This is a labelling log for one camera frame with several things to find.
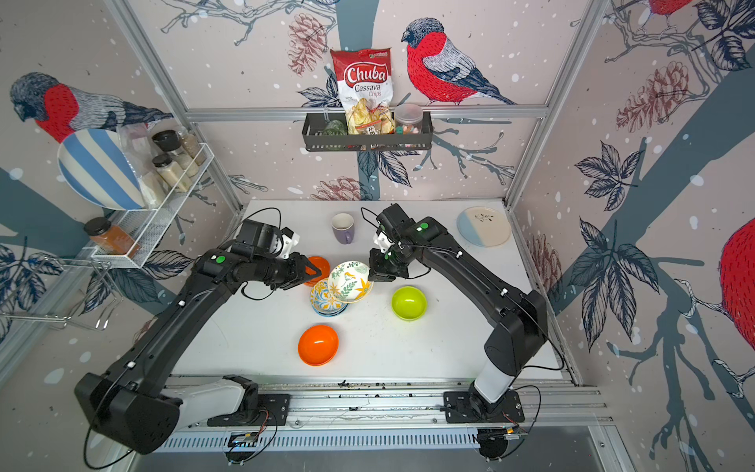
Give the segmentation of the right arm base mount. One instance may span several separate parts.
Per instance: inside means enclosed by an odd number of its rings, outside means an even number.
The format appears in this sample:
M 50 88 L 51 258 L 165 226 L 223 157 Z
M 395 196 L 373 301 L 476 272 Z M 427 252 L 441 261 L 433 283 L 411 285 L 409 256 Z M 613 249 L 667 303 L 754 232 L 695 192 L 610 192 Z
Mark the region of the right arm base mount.
M 509 423 L 525 421 L 519 394 L 508 389 L 496 402 L 485 400 L 475 385 L 467 391 L 445 391 L 442 412 L 449 424 Z

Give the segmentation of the black wall basket shelf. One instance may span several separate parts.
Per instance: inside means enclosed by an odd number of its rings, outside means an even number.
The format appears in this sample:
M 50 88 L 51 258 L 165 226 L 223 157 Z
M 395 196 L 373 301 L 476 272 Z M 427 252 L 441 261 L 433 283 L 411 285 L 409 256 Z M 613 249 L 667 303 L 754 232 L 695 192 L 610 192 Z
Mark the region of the black wall basket shelf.
M 326 116 L 308 113 L 302 137 L 307 151 L 428 151 L 432 147 L 434 126 L 432 115 L 425 111 L 418 134 L 389 135 L 326 135 Z

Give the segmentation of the orange plastic bowl rear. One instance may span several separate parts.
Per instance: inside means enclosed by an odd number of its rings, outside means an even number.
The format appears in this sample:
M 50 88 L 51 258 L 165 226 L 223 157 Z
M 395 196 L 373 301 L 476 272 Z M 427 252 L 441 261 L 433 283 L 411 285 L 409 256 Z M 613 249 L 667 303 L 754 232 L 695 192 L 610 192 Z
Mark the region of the orange plastic bowl rear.
M 310 257 L 309 263 L 306 266 L 306 274 L 310 279 L 305 284 L 314 287 L 321 280 L 328 278 L 330 275 L 330 263 L 323 257 Z

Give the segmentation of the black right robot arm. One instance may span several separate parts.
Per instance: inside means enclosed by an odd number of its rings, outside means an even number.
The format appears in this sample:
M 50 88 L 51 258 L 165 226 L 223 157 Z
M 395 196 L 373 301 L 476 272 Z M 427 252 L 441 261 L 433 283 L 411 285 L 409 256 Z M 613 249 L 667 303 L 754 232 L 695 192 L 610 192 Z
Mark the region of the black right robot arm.
M 466 296 L 493 327 L 484 346 L 487 363 L 470 396 L 485 406 L 499 403 L 549 341 L 544 296 L 535 290 L 525 293 L 495 275 L 434 218 L 414 220 L 398 204 L 373 217 L 376 247 L 370 252 L 369 280 L 408 280 L 409 267 L 417 262 Z

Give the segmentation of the Chuba cassava chips bag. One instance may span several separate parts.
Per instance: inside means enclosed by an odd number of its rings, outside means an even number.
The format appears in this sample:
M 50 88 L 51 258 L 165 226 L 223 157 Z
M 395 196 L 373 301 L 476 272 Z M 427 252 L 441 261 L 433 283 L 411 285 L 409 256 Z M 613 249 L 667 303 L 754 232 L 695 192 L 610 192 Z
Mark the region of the Chuba cassava chips bag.
M 389 135 L 395 123 L 390 49 L 331 50 L 339 100 L 350 135 Z

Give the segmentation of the blue white striped plate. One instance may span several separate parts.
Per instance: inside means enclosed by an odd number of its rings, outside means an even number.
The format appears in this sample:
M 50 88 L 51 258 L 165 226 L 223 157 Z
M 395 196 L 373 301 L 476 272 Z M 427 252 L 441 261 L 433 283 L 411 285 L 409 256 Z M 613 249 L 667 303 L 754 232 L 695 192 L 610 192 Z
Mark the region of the blue white striped plate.
M 68 185 L 88 202 L 110 210 L 143 210 L 137 176 L 117 133 L 86 129 L 58 148 L 58 166 Z

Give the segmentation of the black lid spice jar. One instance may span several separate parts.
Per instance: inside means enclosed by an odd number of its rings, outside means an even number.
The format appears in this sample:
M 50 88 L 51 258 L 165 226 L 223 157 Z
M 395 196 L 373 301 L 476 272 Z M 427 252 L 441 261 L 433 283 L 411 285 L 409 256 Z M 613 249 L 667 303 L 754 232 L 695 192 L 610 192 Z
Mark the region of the black lid spice jar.
M 151 162 L 165 183 L 177 193 L 189 193 L 191 180 L 185 170 L 167 153 L 154 157 Z
M 194 157 L 184 149 L 179 134 L 174 130 L 164 130 L 151 137 L 155 145 L 164 153 L 167 153 L 179 166 L 186 171 L 188 177 L 194 177 L 199 173 Z

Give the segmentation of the yellow flower ceramic bowl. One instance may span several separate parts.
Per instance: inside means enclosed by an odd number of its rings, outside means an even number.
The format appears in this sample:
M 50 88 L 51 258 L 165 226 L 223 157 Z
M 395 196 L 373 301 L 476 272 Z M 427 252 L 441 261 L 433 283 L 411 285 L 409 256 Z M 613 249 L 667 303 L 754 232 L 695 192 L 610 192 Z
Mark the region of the yellow flower ceramic bowl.
M 344 262 L 336 266 L 328 277 L 330 294 L 346 304 L 357 303 L 370 294 L 374 287 L 369 280 L 370 267 L 359 261 Z

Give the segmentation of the blue yellow patterned bowl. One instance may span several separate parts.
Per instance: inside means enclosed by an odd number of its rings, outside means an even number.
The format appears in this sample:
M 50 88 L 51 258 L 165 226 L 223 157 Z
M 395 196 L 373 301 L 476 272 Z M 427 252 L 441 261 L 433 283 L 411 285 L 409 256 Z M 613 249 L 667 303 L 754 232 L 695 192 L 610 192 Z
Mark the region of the blue yellow patterned bowl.
M 312 288 L 310 302 L 313 310 L 323 317 L 335 317 L 348 308 L 346 303 L 337 300 L 330 294 L 326 279 L 320 280 Z

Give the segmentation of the blue white ceramic plate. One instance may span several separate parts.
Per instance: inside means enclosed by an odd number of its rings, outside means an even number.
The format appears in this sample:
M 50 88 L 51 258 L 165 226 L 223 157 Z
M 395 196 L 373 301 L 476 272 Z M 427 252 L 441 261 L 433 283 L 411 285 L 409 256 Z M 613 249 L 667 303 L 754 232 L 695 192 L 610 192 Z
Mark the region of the blue white ceramic plate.
M 456 220 L 460 235 L 469 243 L 483 248 L 497 247 L 511 238 L 507 217 L 486 206 L 466 208 Z

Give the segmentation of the orange spice jar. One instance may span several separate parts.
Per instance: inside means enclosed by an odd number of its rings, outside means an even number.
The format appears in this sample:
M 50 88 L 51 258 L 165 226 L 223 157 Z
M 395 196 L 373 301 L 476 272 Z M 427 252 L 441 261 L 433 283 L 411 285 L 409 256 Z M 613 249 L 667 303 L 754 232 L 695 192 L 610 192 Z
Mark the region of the orange spice jar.
M 104 216 L 86 222 L 84 232 L 107 255 L 133 258 L 141 249 L 132 236 Z

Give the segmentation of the lime green plastic bowl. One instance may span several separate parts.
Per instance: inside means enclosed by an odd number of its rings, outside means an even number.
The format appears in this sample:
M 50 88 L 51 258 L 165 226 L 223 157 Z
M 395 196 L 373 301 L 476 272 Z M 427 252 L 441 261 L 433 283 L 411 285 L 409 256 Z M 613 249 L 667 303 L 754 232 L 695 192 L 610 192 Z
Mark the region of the lime green plastic bowl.
M 391 297 L 391 310 L 400 320 L 414 322 L 426 314 L 428 301 L 417 287 L 403 286 Z

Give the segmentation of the green item in basket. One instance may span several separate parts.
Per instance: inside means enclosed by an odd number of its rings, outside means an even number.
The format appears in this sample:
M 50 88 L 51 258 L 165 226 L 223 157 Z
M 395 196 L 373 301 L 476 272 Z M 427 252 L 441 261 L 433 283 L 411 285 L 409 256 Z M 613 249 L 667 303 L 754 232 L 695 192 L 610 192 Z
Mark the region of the green item in basket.
M 349 131 L 346 123 L 342 120 L 330 120 L 322 130 L 324 136 L 348 136 Z

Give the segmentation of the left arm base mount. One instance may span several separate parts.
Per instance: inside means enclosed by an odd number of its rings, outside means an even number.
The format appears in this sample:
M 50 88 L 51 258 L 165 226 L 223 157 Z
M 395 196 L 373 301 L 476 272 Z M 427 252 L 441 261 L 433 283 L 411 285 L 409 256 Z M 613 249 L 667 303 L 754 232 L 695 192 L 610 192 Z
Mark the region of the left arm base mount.
M 260 393 L 257 383 L 242 376 L 224 376 L 243 389 L 237 408 L 208 419 L 209 427 L 284 426 L 287 421 L 292 395 L 288 393 Z

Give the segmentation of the purple ceramic mug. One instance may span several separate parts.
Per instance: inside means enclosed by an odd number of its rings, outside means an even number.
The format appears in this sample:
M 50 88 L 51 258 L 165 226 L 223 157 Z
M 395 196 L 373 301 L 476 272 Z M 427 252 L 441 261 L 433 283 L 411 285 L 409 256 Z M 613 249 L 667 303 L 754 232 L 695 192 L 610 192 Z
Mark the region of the purple ceramic mug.
M 335 239 L 342 245 L 350 245 L 355 236 L 355 219 L 347 212 L 340 212 L 331 219 L 331 229 Z

